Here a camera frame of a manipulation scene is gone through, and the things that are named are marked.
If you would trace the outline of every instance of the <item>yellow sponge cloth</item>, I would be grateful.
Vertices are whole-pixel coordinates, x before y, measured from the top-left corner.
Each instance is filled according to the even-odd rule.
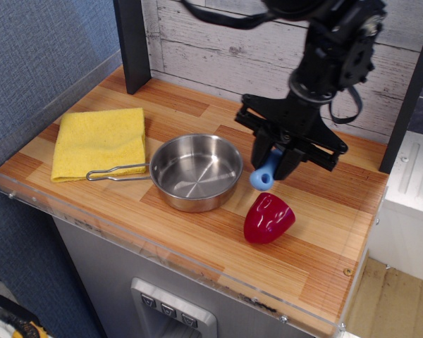
[[[51,181],[82,180],[91,170],[144,162],[142,108],[66,113],[61,119],[56,139]],[[144,171],[145,167],[136,167],[119,170],[118,174]]]

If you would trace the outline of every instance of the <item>wooden countertop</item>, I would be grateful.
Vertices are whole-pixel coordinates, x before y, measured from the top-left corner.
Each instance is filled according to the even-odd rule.
[[[69,111],[132,107],[145,110],[148,160],[164,142],[192,132],[234,143],[244,171],[231,199],[214,211],[192,214],[167,206],[150,180],[52,183],[58,122],[0,168],[15,179],[0,175],[1,188],[103,237],[157,254],[261,311],[286,314],[316,335],[330,335],[355,276],[344,272],[358,267],[387,183],[388,176],[377,170],[385,146],[340,134],[350,150],[332,173],[301,163],[270,190],[290,205],[296,223],[271,244],[251,245],[243,223],[259,192],[249,183],[252,131],[233,120],[240,104],[155,79],[131,96],[119,68]]]

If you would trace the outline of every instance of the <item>stainless steel pan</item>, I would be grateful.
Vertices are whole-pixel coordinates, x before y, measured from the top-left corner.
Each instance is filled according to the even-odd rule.
[[[149,166],[150,176],[93,177],[142,165]],[[93,170],[86,178],[90,181],[152,179],[168,205],[180,211],[199,213],[224,204],[234,193],[242,171],[240,152],[229,141],[211,134],[187,134],[160,146],[150,163]]]

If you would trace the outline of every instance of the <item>wire handle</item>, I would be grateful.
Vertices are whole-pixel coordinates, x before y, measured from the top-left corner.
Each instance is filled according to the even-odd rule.
[[[147,167],[150,163],[140,163],[140,164],[130,164],[130,165],[118,165],[112,169],[108,170],[91,170],[86,174],[86,179],[88,181],[101,181],[101,180],[113,180],[113,181],[139,181],[139,180],[150,180],[150,176],[143,176],[143,177],[127,177],[127,178],[116,178],[114,176],[102,176],[102,177],[91,177],[94,174],[104,174],[104,173],[112,173],[118,169],[127,169],[127,168],[135,168],[135,167]]]

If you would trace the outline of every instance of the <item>control panel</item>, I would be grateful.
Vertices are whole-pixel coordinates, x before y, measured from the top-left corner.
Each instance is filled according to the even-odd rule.
[[[131,292],[149,337],[180,337],[175,333],[180,331],[182,337],[218,337],[216,318],[209,311],[140,278],[133,278]]]

